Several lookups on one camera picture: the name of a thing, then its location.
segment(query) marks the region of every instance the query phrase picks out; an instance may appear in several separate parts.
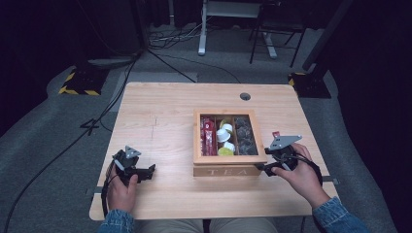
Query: blue denim jacket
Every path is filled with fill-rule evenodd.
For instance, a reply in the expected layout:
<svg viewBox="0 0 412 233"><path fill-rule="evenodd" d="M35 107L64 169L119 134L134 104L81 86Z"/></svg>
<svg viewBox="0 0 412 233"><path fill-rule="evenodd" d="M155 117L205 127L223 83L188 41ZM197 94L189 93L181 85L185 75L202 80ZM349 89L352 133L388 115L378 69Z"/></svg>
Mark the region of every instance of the blue denim jacket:
<svg viewBox="0 0 412 233"><path fill-rule="evenodd" d="M361 220L351 215L337 197L333 197L313 211L313 216L326 232L369 232ZM100 225L99 233L131 233L133 217L124 211L110 211Z"/></svg>

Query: person's left hand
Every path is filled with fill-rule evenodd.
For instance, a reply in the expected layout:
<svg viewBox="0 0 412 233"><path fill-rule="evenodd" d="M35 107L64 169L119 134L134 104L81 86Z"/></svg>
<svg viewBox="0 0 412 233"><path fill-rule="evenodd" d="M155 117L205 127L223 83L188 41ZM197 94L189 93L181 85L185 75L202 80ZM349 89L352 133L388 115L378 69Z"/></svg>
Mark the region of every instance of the person's left hand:
<svg viewBox="0 0 412 233"><path fill-rule="evenodd" d="M116 174L114 164L110 174L112 181L109 183L107 201L110 210L122 210L131 214L136 203L137 175L130 178L129 185L125 186Z"/></svg>

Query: wooden table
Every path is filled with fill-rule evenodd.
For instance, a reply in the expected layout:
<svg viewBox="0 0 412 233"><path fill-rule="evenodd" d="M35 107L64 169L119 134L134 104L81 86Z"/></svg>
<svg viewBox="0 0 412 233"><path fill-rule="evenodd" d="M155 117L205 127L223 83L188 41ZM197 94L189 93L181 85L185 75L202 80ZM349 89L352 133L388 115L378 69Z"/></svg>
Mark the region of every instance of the wooden table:
<svg viewBox="0 0 412 233"><path fill-rule="evenodd" d="M246 92L249 101L240 98ZM289 85L221 83L129 83L120 105L97 186L103 186L112 155L124 146L142 152L137 167L156 165L153 179L138 184L137 219L241 216L309 216L311 207L279 177L196 177L192 175L193 109L254 110L261 139L272 132L302 135L300 144L328 176L297 96ZM337 195L332 182L324 189ZM104 219L99 193L89 211Z"/></svg>

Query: person's leg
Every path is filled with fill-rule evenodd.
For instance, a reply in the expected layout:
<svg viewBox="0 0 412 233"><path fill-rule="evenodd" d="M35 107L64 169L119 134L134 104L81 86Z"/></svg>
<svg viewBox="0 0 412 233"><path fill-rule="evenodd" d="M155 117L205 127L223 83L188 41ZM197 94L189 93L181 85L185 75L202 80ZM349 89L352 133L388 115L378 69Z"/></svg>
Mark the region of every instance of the person's leg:
<svg viewBox="0 0 412 233"><path fill-rule="evenodd" d="M215 218L209 226L211 233L277 233L273 217Z"/></svg>
<svg viewBox="0 0 412 233"><path fill-rule="evenodd" d="M139 233L203 233L202 219L136 220Z"/></svg>

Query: wooden box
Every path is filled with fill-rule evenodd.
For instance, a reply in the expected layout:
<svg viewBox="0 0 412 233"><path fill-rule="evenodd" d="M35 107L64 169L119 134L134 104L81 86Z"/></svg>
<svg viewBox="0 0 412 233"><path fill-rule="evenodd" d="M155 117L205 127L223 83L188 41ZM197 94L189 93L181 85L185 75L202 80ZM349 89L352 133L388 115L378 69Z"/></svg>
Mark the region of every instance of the wooden box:
<svg viewBox="0 0 412 233"><path fill-rule="evenodd" d="M267 155L264 152L253 110L198 109L194 110L193 115L193 175L195 177L260 175L261 171L255 164L267 163ZM233 155L218 155L218 152L222 151L220 149L223 143L217 142L216 131L224 123L232 125L228 141L235 147ZM214 125L212 134L206 133L206 129L203 128L205 125L208 128Z"/></svg>

